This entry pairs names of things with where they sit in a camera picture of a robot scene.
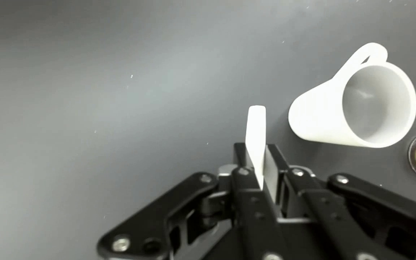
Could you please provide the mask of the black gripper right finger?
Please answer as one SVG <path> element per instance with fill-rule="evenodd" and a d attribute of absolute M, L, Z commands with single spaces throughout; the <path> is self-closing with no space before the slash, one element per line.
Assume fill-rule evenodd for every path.
<path fill-rule="evenodd" d="M 327 180 L 289 164 L 275 144 L 273 198 L 285 219 L 307 219 L 330 260 L 416 260 L 416 202 L 350 173 Z"/>

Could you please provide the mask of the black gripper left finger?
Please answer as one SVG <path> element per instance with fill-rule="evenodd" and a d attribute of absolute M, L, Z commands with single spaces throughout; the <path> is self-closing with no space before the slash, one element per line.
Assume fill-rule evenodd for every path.
<path fill-rule="evenodd" d="M 223 222 L 231 228 L 203 260 L 285 260 L 278 195 L 257 183 L 246 146 L 234 146 L 230 175 L 197 172 L 106 232 L 97 242 L 103 260 L 174 260 Z"/>

